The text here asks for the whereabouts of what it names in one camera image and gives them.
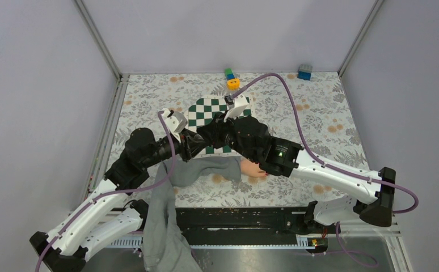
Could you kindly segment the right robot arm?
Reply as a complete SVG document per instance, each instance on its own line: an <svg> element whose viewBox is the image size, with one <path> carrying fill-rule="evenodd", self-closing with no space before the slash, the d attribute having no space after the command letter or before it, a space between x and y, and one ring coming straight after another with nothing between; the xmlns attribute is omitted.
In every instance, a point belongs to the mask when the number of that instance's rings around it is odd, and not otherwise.
<svg viewBox="0 0 439 272"><path fill-rule="evenodd" d="M309 154L305 147L287 139L271 136L268 126L247 116L223 121L217 114L207 125L197 128L205 142L220 148L229 146L244 158L258 163L273 176L307 179L330 186L343 193L332 201L312 202L304 218L305 228L319 233L333 223L361 219L377 227L392 225L392 206L396 172L363 171Z"/></svg>

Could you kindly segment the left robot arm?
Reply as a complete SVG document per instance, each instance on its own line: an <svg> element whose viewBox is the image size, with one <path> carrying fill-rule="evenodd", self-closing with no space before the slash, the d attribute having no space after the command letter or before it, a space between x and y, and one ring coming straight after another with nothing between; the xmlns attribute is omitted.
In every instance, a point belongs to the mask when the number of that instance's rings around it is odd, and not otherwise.
<svg viewBox="0 0 439 272"><path fill-rule="evenodd" d="M146 267L154 271L198 270L176 222L172 182L194 180L200 164L186 173L181 173L180 167L211 144L206 133L188 129L167 133L160 140L148 128L134 130L95 191L56 228L31 236L39 263L50 271L81 271L98 251L139 230ZM99 224L114 206L143 189L148 169L154 165L159 169L156 182L149 187L150 203L134 201L114 219Z"/></svg>

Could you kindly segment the person's hand with painted nails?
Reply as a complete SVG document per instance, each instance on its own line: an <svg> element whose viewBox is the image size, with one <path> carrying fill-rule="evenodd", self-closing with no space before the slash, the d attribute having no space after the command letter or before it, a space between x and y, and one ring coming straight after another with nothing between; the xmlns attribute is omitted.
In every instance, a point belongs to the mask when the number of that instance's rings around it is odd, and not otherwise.
<svg viewBox="0 0 439 272"><path fill-rule="evenodd" d="M248 159L242 159L240 161L240 171L243 175L249 177L266 177L268 174L265 170L260 169L258 163L254 163Z"/></svg>

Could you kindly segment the grey sleeved forearm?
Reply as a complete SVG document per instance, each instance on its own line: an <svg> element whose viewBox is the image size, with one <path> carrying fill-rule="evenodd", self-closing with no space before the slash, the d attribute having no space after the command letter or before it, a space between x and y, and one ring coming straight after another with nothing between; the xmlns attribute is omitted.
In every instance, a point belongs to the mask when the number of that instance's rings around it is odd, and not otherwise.
<svg viewBox="0 0 439 272"><path fill-rule="evenodd" d="M199 177L219 174L240 181L239 157L208 157L188 162L175 158L159 163L143 229L146 271L201 271L176 220L174 187L192 185Z"/></svg>

